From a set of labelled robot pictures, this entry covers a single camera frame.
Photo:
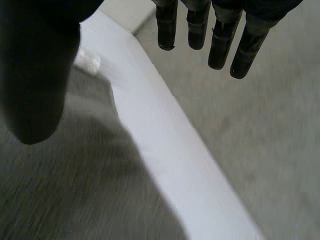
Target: dark cloth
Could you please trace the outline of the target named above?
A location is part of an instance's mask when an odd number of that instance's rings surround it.
[[[184,240],[122,126],[106,79],[72,70],[47,140],[21,144],[0,116],[1,240]]]

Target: concrete floor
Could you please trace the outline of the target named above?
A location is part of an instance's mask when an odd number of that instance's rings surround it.
[[[154,16],[136,35],[268,239],[320,239],[319,13],[318,0],[290,12],[242,80],[229,67],[244,18],[220,71],[207,66],[213,10],[199,51],[182,4],[174,50],[158,48]]]

